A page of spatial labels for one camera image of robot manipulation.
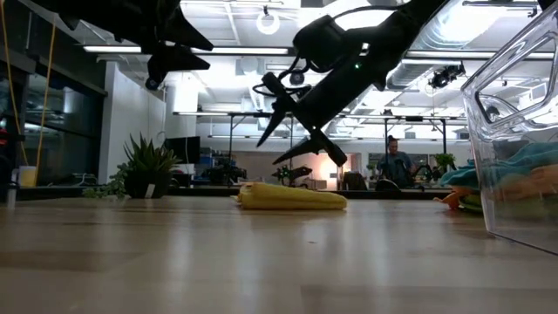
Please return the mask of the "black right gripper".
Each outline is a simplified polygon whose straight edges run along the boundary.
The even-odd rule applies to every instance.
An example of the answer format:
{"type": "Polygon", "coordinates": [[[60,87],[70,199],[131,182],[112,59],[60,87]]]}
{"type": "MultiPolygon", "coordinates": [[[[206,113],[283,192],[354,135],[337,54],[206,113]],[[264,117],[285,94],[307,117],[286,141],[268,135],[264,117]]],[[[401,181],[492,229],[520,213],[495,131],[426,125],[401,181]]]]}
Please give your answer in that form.
{"type": "Polygon", "coordinates": [[[289,95],[275,74],[265,74],[262,82],[275,94],[276,101],[272,104],[274,111],[268,126],[256,146],[260,147],[281,124],[286,114],[292,113],[310,135],[296,143],[273,164],[303,154],[318,154],[320,150],[324,150],[337,166],[342,166],[347,161],[344,151],[325,135],[322,127],[368,87],[373,85],[383,91],[387,74],[392,69],[393,54],[390,52],[369,51],[365,55],[356,55],[332,70],[299,100],[294,100],[289,95]]]}

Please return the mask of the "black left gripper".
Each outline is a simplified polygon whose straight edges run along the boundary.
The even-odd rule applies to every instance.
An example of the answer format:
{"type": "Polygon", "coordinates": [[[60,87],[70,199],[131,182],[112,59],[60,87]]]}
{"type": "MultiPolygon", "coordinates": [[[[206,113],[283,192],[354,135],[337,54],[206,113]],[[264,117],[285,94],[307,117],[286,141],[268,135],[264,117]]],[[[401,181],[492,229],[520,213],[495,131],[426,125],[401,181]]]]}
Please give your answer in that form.
{"type": "Polygon", "coordinates": [[[85,21],[131,41],[146,54],[147,85],[161,85],[169,72],[208,70],[210,64],[188,47],[212,51],[214,45],[184,17],[180,0],[31,0],[54,12],[71,30],[85,21]]]}

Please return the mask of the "yellow microfiber towel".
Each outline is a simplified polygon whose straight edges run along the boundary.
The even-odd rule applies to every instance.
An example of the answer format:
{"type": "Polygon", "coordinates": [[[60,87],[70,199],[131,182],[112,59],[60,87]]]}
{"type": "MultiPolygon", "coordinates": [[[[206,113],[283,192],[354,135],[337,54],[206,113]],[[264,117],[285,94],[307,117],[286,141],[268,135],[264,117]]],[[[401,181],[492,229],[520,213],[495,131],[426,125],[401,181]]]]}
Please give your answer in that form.
{"type": "Polygon", "coordinates": [[[243,184],[232,199],[249,210],[345,210],[348,203],[345,197],[331,192],[263,182],[243,184]]]}

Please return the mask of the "teal microfiber towel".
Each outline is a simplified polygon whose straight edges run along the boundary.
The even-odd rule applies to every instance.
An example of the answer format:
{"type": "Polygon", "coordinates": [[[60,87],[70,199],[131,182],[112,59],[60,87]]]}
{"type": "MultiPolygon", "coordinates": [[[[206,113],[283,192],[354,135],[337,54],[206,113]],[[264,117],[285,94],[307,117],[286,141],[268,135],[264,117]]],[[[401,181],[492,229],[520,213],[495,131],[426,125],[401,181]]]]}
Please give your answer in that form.
{"type": "Polygon", "coordinates": [[[510,176],[527,176],[538,167],[558,164],[558,142],[526,144],[506,160],[473,161],[441,178],[445,186],[459,186],[479,190],[481,186],[495,187],[510,176]]]}

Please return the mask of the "clear plastic bin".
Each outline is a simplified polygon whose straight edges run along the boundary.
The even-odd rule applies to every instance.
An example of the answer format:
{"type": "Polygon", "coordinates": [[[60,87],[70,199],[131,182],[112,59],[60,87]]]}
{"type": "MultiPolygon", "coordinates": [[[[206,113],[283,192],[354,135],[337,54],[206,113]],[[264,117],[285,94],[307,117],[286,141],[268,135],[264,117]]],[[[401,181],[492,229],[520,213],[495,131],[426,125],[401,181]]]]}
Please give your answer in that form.
{"type": "Polygon", "coordinates": [[[558,0],[462,87],[487,231],[558,256],[558,0]]]}

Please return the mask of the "lime green microfiber towel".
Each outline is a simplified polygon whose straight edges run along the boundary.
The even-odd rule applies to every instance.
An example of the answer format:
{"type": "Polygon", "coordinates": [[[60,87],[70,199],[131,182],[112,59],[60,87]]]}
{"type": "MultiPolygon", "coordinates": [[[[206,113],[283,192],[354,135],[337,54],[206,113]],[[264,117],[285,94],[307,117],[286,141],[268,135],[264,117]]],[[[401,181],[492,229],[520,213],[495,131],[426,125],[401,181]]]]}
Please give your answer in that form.
{"type": "Polygon", "coordinates": [[[459,198],[459,205],[466,211],[483,214],[480,195],[465,195],[459,198]]]}

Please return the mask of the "black computer monitor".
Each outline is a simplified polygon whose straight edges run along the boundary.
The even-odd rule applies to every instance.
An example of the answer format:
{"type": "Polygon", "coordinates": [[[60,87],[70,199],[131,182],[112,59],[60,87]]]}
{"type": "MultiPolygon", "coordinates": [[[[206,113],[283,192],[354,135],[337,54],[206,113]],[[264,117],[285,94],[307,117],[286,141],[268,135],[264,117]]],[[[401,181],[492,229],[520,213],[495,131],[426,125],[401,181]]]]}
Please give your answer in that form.
{"type": "Polygon", "coordinates": [[[181,137],[165,140],[165,147],[173,150],[181,164],[197,164],[201,157],[201,137],[181,137]]]}

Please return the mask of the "person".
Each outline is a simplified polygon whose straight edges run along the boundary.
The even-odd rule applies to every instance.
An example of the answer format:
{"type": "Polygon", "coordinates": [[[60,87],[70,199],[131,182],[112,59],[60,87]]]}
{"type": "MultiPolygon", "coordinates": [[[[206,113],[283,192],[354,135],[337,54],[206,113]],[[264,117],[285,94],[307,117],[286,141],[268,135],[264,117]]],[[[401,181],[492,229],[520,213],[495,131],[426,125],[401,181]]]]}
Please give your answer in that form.
{"type": "Polygon", "coordinates": [[[376,169],[382,178],[393,181],[399,188],[411,188],[416,167],[407,153],[398,150],[396,138],[389,135],[387,140],[388,153],[380,158],[376,169]]]}

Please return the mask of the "small potted succulent plant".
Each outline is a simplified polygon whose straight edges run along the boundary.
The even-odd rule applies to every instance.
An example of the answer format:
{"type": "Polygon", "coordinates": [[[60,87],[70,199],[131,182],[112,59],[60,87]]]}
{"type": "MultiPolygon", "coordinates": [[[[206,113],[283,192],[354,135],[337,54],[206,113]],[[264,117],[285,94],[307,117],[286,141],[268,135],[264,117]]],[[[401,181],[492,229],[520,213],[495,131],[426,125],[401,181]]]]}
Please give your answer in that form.
{"type": "Polygon", "coordinates": [[[155,146],[141,133],[136,140],[124,144],[127,161],[117,166],[117,172],[109,181],[97,187],[86,188],[85,198],[104,199],[115,197],[117,200],[159,199],[167,194],[171,185],[172,170],[180,162],[172,149],[155,146]]]}

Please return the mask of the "background green plant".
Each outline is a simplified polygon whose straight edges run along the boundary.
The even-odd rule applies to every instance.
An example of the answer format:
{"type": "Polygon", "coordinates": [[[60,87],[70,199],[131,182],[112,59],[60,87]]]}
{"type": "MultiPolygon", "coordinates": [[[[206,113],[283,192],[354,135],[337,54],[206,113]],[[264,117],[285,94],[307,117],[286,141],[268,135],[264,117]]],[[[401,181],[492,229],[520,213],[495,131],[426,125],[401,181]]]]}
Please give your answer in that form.
{"type": "Polygon", "coordinates": [[[438,169],[442,174],[457,169],[455,166],[456,158],[453,154],[436,154],[435,160],[438,169]]]}

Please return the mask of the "yellow cup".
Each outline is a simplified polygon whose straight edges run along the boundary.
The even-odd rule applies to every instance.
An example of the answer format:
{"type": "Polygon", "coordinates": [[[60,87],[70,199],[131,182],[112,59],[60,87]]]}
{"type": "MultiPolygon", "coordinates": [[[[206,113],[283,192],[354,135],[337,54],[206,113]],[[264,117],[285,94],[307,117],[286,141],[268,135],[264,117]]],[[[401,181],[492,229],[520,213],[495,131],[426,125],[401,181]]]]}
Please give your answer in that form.
{"type": "Polygon", "coordinates": [[[18,171],[18,184],[22,188],[34,188],[37,185],[37,168],[21,166],[18,171]]]}

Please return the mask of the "black aluminium table frame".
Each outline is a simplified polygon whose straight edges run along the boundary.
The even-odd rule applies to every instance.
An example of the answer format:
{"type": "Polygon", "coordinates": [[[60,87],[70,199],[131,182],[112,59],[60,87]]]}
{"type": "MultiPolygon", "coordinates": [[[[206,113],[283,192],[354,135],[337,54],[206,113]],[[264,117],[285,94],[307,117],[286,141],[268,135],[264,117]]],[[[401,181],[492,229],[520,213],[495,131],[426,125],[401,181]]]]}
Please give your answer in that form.
{"type": "MultiPolygon", "coordinates": [[[[169,188],[166,196],[188,196],[188,197],[229,197],[238,195],[239,187],[204,187],[204,188],[169,188]]],[[[374,190],[340,190],[334,194],[341,195],[349,200],[407,200],[407,201],[429,201],[434,198],[443,199],[452,192],[451,189],[403,189],[397,191],[374,191],[374,190]]],[[[16,191],[17,201],[38,201],[60,198],[79,198],[91,196],[86,187],[39,187],[21,188],[16,191]]]]}

